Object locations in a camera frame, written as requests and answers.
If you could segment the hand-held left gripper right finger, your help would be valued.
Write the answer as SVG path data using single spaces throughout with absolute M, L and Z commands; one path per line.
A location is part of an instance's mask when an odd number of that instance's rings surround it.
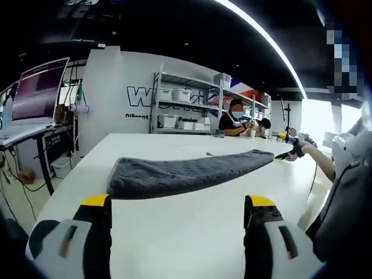
M 269 198 L 245 197 L 244 229 L 245 278 L 312 278 L 320 269 L 311 239 Z

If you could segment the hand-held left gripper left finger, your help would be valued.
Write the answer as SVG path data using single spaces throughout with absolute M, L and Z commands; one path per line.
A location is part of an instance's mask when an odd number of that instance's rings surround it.
M 39 222 L 28 241 L 32 261 L 46 278 L 110 278 L 112 200 L 86 199 L 71 219 Z

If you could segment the person's right hand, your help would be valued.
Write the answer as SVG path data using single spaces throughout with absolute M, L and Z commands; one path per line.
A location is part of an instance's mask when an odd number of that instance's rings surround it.
M 299 156 L 301 152 L 299 140 L 297 138 L 293 139 L 292 145 L 293 145 L 292 149 L 284 155 L 284 159 L 295 159 Z

